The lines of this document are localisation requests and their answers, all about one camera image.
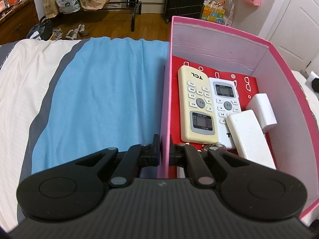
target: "white power adapter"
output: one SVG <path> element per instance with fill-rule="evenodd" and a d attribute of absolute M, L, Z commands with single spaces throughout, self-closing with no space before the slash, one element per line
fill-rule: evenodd
<path fill-rule="evenodd" d="M 276 169 L 265 136 L 252 110 L 229 115 L 226 122 L 240 157 Z"/>
<path fill-rule="evenodd" d="M 246 110 L 253 110 L 263 133 L 267 133 L 277 120 L 266 93 L 257 93 L 246 106 Z"/>

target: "wooden floor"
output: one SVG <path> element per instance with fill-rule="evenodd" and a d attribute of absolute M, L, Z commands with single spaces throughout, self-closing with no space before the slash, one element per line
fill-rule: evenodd
<path fill-rule="evenodd" d="M 170 23 L 166 24 L 160 14 L 136 14 L 135 31 L 131 32 L 129 11 L 94 11 L 61 15 L 51 19 L 54 28 L 61 28 L 63 38 L 70 29 L 84 24 L 90 31 L 89 37 L 107 36 L 112 38 L 130 37 L 145 40 L 169 40 Z"/>

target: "blue towel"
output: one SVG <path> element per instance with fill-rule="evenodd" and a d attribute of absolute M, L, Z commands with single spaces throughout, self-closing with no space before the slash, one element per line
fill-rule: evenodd
<path fill-rule="evenodd" d="M 160 132 L 168 42 L 91 38 L 61 74 L 32 174 L 107 147 L 127 151 Z"/>

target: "white door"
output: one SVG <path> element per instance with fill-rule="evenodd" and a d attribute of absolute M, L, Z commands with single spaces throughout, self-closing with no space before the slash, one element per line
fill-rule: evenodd
<path fill-rule="evenodd" d="M 319 51 L 319 0 L 291 0 L 270 42 L 292 70 L 306 69 Z"/>

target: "bed sheet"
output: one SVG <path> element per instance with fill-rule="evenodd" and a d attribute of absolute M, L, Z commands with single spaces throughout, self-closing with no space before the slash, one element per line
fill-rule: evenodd
<path fill-rule="evenodd" d="M 31 173 L 160 132 L 168 42 L 22 40 L 0 46 L 0 226 L 23 218 Z"/>

